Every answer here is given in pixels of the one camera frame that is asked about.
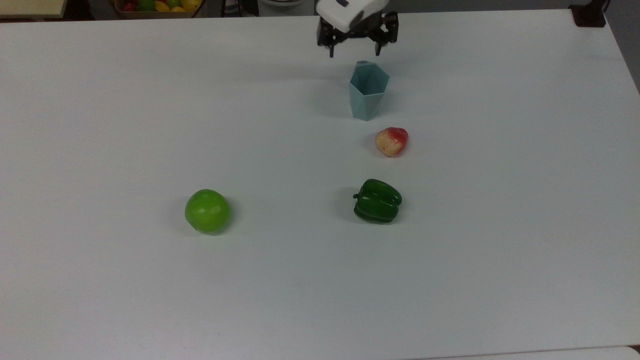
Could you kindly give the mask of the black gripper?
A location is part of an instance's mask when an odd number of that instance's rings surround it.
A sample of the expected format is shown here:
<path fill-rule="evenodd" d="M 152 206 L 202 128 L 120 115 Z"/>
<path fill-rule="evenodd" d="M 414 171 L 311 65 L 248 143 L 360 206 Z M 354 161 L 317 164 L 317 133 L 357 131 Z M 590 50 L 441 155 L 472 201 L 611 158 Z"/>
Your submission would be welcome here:
<path fill-rule="evenodd" d="M 369 38 L 375 42 L 375 55 L 379 56 L 382 48 L 397 42 L 398 32 L 398 12 L 370 14 L 367 17 L 357 14 L 344 32 L 336 29 L 326 20 L 319 20 L 317 46 L 329 50 L 329 57 L 333 59 L 336 45 L 343 43 L 345 39 Z"/>

